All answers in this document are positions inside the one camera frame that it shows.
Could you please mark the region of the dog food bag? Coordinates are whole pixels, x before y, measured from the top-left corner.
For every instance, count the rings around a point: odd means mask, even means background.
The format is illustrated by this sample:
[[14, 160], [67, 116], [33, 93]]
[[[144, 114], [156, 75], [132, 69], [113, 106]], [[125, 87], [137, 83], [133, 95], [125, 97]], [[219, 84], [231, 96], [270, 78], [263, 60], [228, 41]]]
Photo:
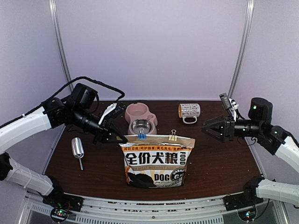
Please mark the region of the dog food bag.
[[161, 189], [184, 185], [187, 161], [195, 139], [171, 135], [127, 135], [120, 143], [126, 183], [136, 188]]

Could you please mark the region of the blue binder clip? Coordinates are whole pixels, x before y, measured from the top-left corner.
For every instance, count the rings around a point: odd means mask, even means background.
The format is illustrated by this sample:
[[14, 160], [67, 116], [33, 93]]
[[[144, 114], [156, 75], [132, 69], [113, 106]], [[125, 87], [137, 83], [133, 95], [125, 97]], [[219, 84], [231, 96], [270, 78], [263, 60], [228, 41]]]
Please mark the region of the blue binder clip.
[[144, 133], [144, 128], [143, 127], [139, 128], [138, 139], [139, 140], [146, 139], [146, 134]]

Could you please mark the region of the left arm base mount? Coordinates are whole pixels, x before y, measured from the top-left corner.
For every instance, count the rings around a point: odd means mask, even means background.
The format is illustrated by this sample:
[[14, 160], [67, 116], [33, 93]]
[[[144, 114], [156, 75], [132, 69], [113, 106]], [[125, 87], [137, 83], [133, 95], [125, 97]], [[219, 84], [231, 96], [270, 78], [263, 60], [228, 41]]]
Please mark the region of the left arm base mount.
[[73, 212], [80, 212], [83, 205], [83, 198], [79, 196], [72, 196], [62, 194], [58, 196], [42, 196], [43, 203], [52, 207], [50, 218], [56, 222], [61, 223], [66, 221]]

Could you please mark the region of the pink double pet bowl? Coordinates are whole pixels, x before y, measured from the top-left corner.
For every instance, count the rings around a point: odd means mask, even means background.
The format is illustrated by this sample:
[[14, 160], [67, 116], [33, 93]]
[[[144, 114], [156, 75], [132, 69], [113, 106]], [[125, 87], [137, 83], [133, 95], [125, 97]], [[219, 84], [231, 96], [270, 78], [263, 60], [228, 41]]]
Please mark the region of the pink double pet bowl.
[[157, 134], [158, 120], [144, 103], [132, 103], [125, 111], [125, 120], [128, 122], [128, 135]]

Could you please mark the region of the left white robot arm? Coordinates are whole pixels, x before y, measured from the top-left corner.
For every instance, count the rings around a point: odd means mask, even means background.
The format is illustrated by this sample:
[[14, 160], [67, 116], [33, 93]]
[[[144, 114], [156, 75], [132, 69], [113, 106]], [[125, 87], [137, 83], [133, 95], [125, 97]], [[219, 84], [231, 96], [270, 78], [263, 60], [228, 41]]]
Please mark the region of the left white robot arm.
[[6, 151], [28, 137], [60, 125], [74, 125], [85, 133], [93, 134], [93, 143], [126, 143], [127, 138], [111, 121], [123, 113], [126, 106], [115, 101], [104, 110], [101, 117], [97, 117], [87, 112], [96, 97], [98, 97], [96, 90], [79, 83], [69, 96], [63, 99], [53, 96], [32, 112], [2, 125], [0, 127], [0, 179], [33, 189], [42, 196], [48, 196], [57, 207], [65, 206], [67, 196], [55, 178], [24, 167], [12, 159]]

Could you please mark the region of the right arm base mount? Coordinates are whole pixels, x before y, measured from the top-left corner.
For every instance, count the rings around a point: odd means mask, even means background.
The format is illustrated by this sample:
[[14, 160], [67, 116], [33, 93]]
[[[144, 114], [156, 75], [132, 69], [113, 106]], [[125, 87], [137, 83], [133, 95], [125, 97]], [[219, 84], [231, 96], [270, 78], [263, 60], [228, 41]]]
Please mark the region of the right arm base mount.
[[242, 221], [251, 222], [257, 217], [256, 203], [247, 199], [243, 193], [223, 197], [226, 211], [236, 210]]

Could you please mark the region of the gold binder clip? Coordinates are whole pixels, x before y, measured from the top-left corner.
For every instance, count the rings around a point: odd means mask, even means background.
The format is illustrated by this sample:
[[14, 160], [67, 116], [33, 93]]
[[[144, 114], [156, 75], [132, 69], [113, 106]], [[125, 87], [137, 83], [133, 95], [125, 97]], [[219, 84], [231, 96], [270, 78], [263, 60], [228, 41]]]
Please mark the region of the gold binder clip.
[[170, 141], [177, 141], [177, 135], [176, 135], [177, 130], [172, 129], [171, 134], [169, 135], [169, 140]]

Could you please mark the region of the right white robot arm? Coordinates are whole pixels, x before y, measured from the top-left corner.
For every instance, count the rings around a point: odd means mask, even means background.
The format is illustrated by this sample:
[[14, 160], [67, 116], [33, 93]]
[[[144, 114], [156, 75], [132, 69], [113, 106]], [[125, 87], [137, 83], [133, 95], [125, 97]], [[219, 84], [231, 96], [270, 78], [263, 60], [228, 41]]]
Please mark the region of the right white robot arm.
[[[257, 143], [274, 155], [288, 163], [296, 171], [299, 169], [299, 143], [292, 133], [280, 126], [271, 124], [273, 104], [264, 98], [252, 98], [248, 119], [241, 116], [238, 104], [227, 96], [220, 95], [224, 110], [223, 115], [204, 122], [202, 132], [225, 142], [235, 137], [255, 138]], [[251, 178], [244, 186], [239, 201], [244, 206], [251, 205], [257, 198], [299, 205], [299, 187], [294, 184], [279, 183], [261, 177]]]

